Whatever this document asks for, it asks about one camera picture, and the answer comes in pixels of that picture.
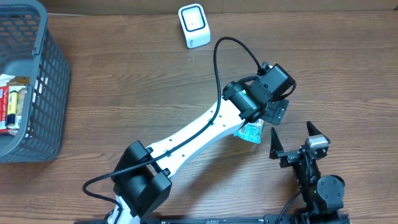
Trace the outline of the teal wet wipes packet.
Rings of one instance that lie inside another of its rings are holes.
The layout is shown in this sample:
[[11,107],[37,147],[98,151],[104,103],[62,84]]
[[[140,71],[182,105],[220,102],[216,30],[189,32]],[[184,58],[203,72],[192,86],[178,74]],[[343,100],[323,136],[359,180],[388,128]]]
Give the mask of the teal wet wipes packet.
[[242,128],[240,128],[234,133],[234,136],[237,136],[248,142],[260,144],[261,133],[263,129],[264,129],[264,121],[262,119],[259,119],[254,123],[248,123],[244,125]]

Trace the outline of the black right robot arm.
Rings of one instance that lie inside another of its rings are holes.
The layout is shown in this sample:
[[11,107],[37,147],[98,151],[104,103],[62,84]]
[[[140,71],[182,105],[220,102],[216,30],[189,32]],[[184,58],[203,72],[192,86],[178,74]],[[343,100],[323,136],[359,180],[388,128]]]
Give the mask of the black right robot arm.
[[331,141],[310,121],[308,138],[295,151],[285,151],[277,132],[271,129],[270,159],[279,159],[280,167],[291,167],[299,191],[285,204],[275,223],[349,223],[342,215],[345,182],[338,175],[322,176],[317,160],[327,156]]

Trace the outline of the red snack stick packet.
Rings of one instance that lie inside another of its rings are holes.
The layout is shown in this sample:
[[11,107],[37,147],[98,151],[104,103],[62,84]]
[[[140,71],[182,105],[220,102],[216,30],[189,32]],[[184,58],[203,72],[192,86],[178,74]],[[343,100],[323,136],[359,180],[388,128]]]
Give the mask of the red snack stick packet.
[[6,121],[7,121],[7,104],[9,96],[9,87],[0,87],[1,98],[0,98],[0,133],[4,134],[7,132]]

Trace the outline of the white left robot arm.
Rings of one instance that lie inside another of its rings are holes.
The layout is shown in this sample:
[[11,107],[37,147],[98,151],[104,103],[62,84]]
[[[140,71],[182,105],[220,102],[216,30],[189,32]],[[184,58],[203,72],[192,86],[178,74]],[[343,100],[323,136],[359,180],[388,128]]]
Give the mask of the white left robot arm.
[[121,156],[112,177],[118,204],[106,223],[139,223],[169,196],[177,172],[218,140],[261,119],[278,125],[295,80],[278,64],[263,64],[256,76],[230,82],[216,102],[199,118],[167,139],[145,147],[132,143]]

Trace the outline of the brown cookie snack bag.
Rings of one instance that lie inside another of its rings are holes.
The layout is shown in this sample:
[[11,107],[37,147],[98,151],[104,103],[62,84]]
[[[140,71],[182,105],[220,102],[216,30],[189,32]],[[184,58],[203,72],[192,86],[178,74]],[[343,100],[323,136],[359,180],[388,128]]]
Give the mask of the brown cookie snack bag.
[[5,73],[1,74],[1,86],[8,86],[9,94],[11,91],[17,91],[18,94],[15,125],[6,127],[7,132],[4,134],[10,134],[15,136],[21,128],[22,112],[24,107],[25,96],[27,94],[28,83],[29,83],[29,77],[17,77],[14,75],[7,75]]

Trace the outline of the yellow highlighter pen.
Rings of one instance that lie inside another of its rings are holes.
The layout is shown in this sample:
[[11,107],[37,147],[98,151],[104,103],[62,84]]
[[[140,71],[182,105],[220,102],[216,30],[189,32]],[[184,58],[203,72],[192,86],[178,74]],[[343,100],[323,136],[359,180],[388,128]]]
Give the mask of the yellow highlighter pen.
[[17,113],[17,91],[11,91],[7,103],[7,120],[6,126],[13,126],[16,122]]

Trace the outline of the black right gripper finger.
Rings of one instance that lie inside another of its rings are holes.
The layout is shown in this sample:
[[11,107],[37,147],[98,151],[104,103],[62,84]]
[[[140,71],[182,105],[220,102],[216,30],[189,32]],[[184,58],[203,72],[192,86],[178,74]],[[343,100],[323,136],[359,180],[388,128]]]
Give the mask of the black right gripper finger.
[[311,121],[307,121],[306,125],[309,136],[316,136],[322,134],[322,132],[319,131]]
[[271,128],[271,147],[269,158],[278,159],[282,153],[284,153],[284,148],[280,142],[277,132],[275,128]]

